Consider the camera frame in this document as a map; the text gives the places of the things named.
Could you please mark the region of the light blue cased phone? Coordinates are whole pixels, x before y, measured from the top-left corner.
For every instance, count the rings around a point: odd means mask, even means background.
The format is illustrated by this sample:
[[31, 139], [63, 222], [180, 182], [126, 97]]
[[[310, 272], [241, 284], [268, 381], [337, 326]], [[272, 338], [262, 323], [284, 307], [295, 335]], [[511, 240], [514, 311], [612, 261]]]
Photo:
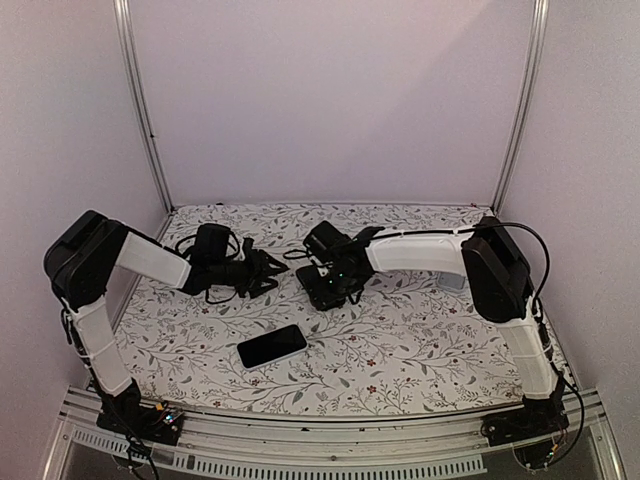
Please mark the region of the light blue cased phone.
[[450, 272], [439, 272], [436, 283], [443, 290], [459, 292], [465, 289], [466, 278]]

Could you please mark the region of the black cased phone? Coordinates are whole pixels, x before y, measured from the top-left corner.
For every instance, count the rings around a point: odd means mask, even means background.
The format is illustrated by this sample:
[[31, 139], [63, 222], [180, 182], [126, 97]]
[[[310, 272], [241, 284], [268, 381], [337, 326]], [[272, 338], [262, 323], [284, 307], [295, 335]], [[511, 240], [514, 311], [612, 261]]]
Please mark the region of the black cased phone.
[[313, 265], [297, 269], [296, 277], [311, 305], [318, 311], [340, 308], [349, 296], [358, 291], [353, 278], [334, 270], [322, 275], [320, 269]]

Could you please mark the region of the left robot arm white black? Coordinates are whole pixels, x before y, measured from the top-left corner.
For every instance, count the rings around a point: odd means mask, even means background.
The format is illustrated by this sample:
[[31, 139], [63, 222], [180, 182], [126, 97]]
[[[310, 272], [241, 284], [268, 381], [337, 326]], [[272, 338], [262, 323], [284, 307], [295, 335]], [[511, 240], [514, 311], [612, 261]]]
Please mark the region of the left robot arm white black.
[[277, 276], [288, 268], [224, 225], [202, 224], [167, 247], [94, 210], [48, 249], [44, 271], [62, 305], [68, 341], [88, 367], [106, 413], [126, 433], [138, 434], [148, 426], [149, 415], [121, 358], [106, 307], [107, 285], [116, 269], [190, 296], [223, 286], [254, 299], [277, 287]]

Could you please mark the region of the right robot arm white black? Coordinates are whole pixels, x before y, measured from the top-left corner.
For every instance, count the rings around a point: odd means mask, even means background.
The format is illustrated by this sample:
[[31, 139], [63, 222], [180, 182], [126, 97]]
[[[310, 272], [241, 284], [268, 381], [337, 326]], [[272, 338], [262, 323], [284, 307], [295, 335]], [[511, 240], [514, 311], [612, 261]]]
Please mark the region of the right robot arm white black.
[[366, 227], [355, 237], [321, 222], [304, 239], [314, 263], [296, 277], [319, 311], [358, 302], [377, 273], [431, 271], [461, 276], [470, 288], [475, 311], [503, 337], [520, 374], [523, 401], [517, 427], [537, 436], [552, 424], [551, 402], [563, 391], [543, 324], [541, 288], [509, 231], [512, 222], [484, 216], [472, 226], [387, 233]]

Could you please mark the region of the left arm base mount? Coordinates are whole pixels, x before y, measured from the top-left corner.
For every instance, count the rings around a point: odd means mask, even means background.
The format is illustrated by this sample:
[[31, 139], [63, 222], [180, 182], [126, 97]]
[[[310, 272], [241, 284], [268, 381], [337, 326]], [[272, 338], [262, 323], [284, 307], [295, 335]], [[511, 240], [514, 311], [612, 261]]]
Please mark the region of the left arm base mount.
[[151, 407], [142, 405], [135, 396], [107, 395], [102, 400], [96, 424], [133, 439], [176, 446], [182, 433], [184, 412], [169, 407], [166, 402]]

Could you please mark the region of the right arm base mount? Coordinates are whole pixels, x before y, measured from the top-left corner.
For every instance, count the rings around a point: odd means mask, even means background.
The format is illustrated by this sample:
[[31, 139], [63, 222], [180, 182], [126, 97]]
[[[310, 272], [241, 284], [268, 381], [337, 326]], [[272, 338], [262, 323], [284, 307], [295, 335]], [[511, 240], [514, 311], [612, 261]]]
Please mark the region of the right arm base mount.
[[[566, 429], [569, 420], [561, 400], [523, 400], [523, 407], [482, 419], [480, 433], [490, 446], [514, 444]], [[516, 447], [516, 461], [528, 470], [548, 467], [558, 450], [558, 442], [547, 439], [540, 443]]]

